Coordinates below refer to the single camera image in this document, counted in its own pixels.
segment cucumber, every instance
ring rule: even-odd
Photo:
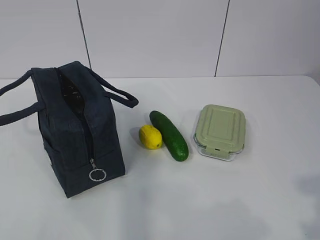
[[[160,131],[171,156],[178,162],[185,161],[189,156],[188,145],[176,126],[159,111],[150,112],[149,117],[152,125]]]

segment lemon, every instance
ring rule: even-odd
[[[147,149],[159,149],[162,146],[162,135],[152,125],[144,125],[140,128],[139,139]]]

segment container lid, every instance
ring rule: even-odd
[[[242,111],[207,105],[201,111],[195,138],[208,154],[226,159],[229,154],[241,152],[245,134],[246,118]]]

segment lunch bag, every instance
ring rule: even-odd
[[[0,116],[0,126],[38,112],[44,149],[67,198],[123,176],[125,165],[111,99],[130,108],[138,100],[78,61],[58,68],[32,68],[0,89],[0,96],[29,77],[38,102]],[[102,85],[117,94],[105,91]]]

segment zipper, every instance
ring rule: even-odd
[[[69,78],[67,78],[58,68],[55,68],[55,71],[58,75],[59,81],[60,81],[60,86],[61,86],[61,91],[63,88],[63,84],[64,84],[64,80],[70,81],[75,87],[77,87],[72,80],[70,80]],[[77,111],[75,110],[74,107],[70,106],[70,104],[66,101],[66,99],[64,98],[65,103],[68,105],[68,107],[70,108],[70,110],[74,113],[74,115],[79,119],[82,129],[83,129],[83,133],[84,133],[84,140],[85,140],[85,145],[86,145],[86,150],[87,150],[87,154],[88,154],[88,159],[90,164],[93,167],[93,170],[96,171],[97,170],[97,166],[95,165],[95,151],[94,151],[94,138],[93,135],[91,133],[91,130],[89,128],[86,116],[85,116],[85,99],[83,98],[83,96],[81,95],[80,91],[78,89],[74,90],[74,92],[72,92],[72,94],[78,94],[76,95],[77,98],[81,98],[83,100],[83,107],[81,107],[82,109],[79,110],[77,109]]]

